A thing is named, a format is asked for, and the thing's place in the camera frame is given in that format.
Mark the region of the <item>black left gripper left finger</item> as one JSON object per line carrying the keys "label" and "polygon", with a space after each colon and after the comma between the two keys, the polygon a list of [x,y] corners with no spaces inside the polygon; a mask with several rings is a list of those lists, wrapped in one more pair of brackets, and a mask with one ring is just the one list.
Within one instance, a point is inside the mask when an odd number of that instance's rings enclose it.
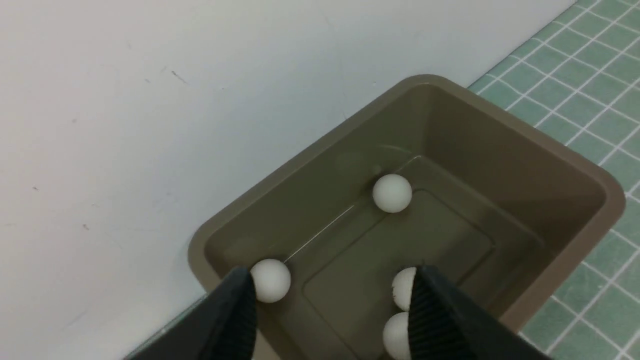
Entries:
{"label": "black left gripper left finger", "polygon": [[128,360],[252,360],[258,299],[247,268],[233,268],[188,314],[133,351]]}

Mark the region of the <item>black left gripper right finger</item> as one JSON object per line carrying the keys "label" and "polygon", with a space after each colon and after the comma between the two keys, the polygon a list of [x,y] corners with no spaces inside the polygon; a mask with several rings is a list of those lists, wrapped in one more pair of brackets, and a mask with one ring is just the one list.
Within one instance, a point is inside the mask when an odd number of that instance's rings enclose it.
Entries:
{"label": "black left gripper right finger", "polygon": [[409,307],[413,360],[548,360],[435,266],[417,267]]}

